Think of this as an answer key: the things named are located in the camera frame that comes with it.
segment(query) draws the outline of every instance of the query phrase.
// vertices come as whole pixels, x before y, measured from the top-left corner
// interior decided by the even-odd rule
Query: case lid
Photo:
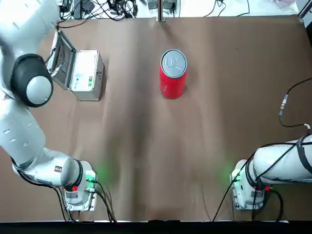
[[[51,48],[47,69],[52,79],[63,89],[70,89],[77,49],[63,31],[57,30]]]

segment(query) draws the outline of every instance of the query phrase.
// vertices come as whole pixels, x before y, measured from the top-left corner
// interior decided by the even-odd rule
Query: brown paper surface
[[[47,148],[92,164],[112,192],[118,220],[209,220],[238,160],[305,133],[278,123],[285,92],[312,75],[311,45],[296,17],[89,20],[64,31],[77,49],[100,51],[103,97],[80,102],[55,85],[49,103],[32,113]],[[53,35],[39,46],[44,58]],[[160,57],[169,48],[188,62],[185,91],[174,100],[159,90]],[[286,123],[311,121],[311,85],[290,94]],[[0,220],[62,220],[55,192],[23,182],[0,153]],[[283,219],[312,219],[311,185],[275,188],[284,198]],[[257,218],[275,220],[278,210],[272,195]],[[234,214],[249,220],[251,212]],[[80,218],[106,220],[100,199]],[[229,195],[217,219],[232,219]]]

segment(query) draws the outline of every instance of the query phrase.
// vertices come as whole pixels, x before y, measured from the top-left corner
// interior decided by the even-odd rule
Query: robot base
[[[92,170],[91,165],[87,161],[80,161],[83,167],[83,176],[77,191],[65,191],[66,209],[70,211],[94,211],[96,207],[96,193],[90,193],[86,188],[91,186],[96,189],[96,184],[86,181],[86,175],[93,175],[94,180],[98,179],[97,174]]]
[[[246,160],[240,160],[234,171],[230,174],[230,182],[236,177],[237,173],[244,165]],[[231,197],[233,200],[235,210],[257,210],[263,206],[264,191],[258,190],[256,193],[255,205],[254,202],[255,189],[250,186],[246,179],[245,168],[240,172],[240,175],[236,178],[231,186]]]

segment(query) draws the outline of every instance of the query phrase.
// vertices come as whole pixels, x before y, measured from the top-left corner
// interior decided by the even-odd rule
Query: sticker
[[[62,172],[62,167],[55,166],[54,171],[61,173]]]
[[[78,198],[78,192],[66,192],[67,198]]]
[[[257,191],[256,197],[262,197],[263,196],[263,191]]]

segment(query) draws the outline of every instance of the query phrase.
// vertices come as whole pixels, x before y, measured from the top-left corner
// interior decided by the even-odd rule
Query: metal pole
[[[165,18],[163,17],[163,0],[158,0],[158,21],[164,22]]]

